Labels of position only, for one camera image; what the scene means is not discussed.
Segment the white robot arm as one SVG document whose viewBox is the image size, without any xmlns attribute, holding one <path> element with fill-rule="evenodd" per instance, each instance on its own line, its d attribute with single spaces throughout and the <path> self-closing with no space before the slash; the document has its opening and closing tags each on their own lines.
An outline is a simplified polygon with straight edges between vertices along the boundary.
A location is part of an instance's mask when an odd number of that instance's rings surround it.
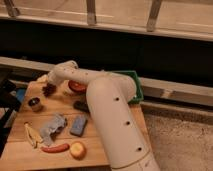
<svg viewBox="0 0 213 171">
<path fill-rule="evenodd" d="M 65 80 L 87 86 L 88 108 L 112 171 L 160 171 L 128 105 L 137 91 L 130 76 L 81 69 L 75 61 L 59 63 L 47 74 L 54 86 Z"/>
</svg>

